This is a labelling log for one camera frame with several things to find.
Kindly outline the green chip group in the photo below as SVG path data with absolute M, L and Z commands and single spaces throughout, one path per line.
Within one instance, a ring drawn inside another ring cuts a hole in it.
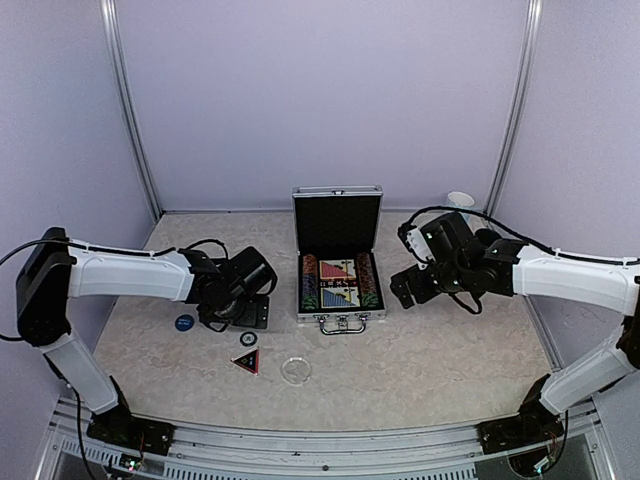
M 361 304 L 366 308 L 377 308 L 379 305 L 379 296 L 376 293 L 363 293 Z

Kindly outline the black triangular dealer button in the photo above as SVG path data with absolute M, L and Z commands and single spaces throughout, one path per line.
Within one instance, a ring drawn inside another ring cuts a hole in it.
M 231 359 L 231 363 L 251 373 L 259 374 L 260 349 L 258 347 Z

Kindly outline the red playing card deck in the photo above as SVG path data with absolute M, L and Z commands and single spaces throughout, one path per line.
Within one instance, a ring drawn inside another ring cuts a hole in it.
M 319 272 L 322 280 L 357 278 L 354 259 L 321 260 Z

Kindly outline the aluminium poker case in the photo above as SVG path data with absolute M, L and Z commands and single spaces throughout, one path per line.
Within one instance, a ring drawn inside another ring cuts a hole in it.
M 292 190 L 300 324 L 347 336 L 385 319 L 375 258 L 382 198 L 379 185 Z

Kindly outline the green chip stack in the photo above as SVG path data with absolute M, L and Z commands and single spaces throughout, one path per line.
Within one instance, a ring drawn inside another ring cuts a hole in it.
M 301 308 L 307 310 L 317 310 L 320 308 L 319 296 L 316 291 L 302 295 Z

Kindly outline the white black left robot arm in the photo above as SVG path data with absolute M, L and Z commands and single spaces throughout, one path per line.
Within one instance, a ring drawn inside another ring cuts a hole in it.
M 131 250 L 69 237 L 52 227 L 2 257 L 8 262 L 28 251 L 16 283 L 15 342 L 38 349 L 52 371 L 90 413 L 89 438 L 141 454 L 168 454 L 174 425 L 132 413 L 113 376 L 99 365 L 68 318 L 70 300 L 149 298 L 191 305 L 198 321 L 222 332 L 226 327 L 263 329 L 269 297 L 278 277 L 268 260 L 249 246 L 235 256 L 213 258 L 202 241 L 187 248 Z

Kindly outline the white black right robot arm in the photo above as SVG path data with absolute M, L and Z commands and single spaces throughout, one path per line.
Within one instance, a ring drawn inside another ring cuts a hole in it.
M 415 260 L 395 274 L 391 291 L 409 309 L 448 297 L 472 315 L 486 294 L 524 298 L 554 371 L 536 380 L 515 414 L 482 422 L 486 454 L 568 433 L 574 405 L 639 370 L 639 260 L 552 248 L 473 211 L 432 206 L 413 213 L 397 236 Z

